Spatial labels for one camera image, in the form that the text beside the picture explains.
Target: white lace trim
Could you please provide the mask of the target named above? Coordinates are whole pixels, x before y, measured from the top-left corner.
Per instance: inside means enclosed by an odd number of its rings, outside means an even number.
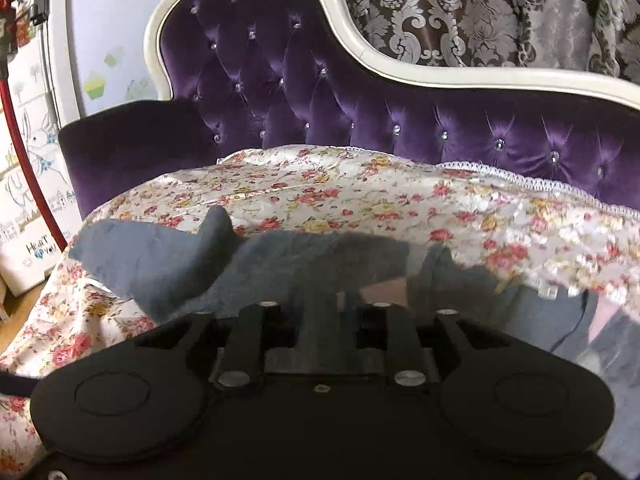
[[[534,191],[560,192],[569,195],[572,198],[577,198],[587,205],[600,209],[605,213],[640,221],[640,211],[637,211],[636,209],[632,209],[630,207],[622,205],[605,204],[586,191],[583,191],[574,186],[570,186],[569,184],[565,184],[564,182],[558,182],[557,180],[547,180],[545,178],[532,178],[530,176],[522,176],[520,174],[513,173],[512,171],[501,170],[499,168],[494,168],[493,166],[480,164],[478,162],[443,162],[441,164],[437,164],[436,167],[444,168],[446,170],[475,171],[476,173],[481,173],[488,176],[496,176],[504,180],[508,180],[509,182],[513,182],[518,186],[526,187],[527,189],[532,189]]]

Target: purple velvet upholstery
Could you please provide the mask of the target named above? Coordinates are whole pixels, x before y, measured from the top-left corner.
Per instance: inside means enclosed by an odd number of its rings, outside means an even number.
[[[291,143],[481,161],[640,208],[640,112],[559,92],[382,79],[344,51],[318,0],[182,0],[161,52],[173,102],[126,105],[61,133],[83,215],[166,171]]]

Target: circular pad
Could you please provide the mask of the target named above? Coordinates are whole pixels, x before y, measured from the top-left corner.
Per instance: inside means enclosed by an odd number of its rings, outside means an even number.
[[[146,347],[107,356],[60,368],[34,389],[31,418],[48,446],[89,462],[128,462],[165,450],[199,418],[204,388],[184,356]]]
[[[614,402],[589,371],[509,347],[465,357],[442,385],[440,410],[476,447],[545,462],[596,446],[612,423]]]

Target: white carved wooden frame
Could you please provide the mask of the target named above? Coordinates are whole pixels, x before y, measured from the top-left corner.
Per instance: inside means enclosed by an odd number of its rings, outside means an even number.
[[[164,20],[180,0],[162,0],[146,26],[145,62],[160,100],[172,98],[171,82],[159,49]],[[502,88],[593,96],[640,110],[640,85],[589,72],[546,68],[453,68],[413,65],[381,54],[353,23],[345,0],[319,0],[344,49],[364,67],[388,79],[430,88]]]

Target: sofa armrest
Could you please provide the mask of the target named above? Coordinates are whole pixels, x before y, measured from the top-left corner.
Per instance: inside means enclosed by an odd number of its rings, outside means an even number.
[[[80,215],[163,173],[215,164],[220,149],[187,100],[137,101],[69,123],[60,148]]]

